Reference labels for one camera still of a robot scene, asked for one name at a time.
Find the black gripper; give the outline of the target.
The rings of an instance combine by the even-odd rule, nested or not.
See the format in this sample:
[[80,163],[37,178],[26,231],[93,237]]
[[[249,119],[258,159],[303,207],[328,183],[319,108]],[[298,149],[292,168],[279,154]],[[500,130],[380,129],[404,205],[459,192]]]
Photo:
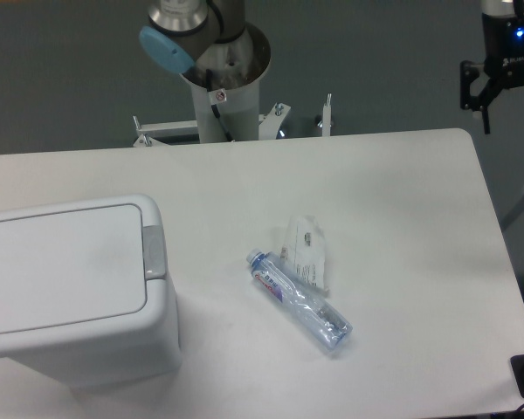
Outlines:
[[[484,64],[469,60],[459,64],[459,105],[462,110],[480,113],[485,134],[491,133],[488,108],[505,86],[524,86],[524,15],[493,17],[482,15],[486,59]],[[478,93],[472,86],[487,76]]]

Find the silver robot arm blue cap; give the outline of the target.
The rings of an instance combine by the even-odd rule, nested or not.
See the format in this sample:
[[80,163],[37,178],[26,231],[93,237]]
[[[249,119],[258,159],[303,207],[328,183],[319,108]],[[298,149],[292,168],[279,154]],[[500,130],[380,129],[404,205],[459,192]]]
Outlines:
[[271,62],[269,41],[246,21],[244,1],[154,1],[139,42],[163,70],[209,91],[248,86]]

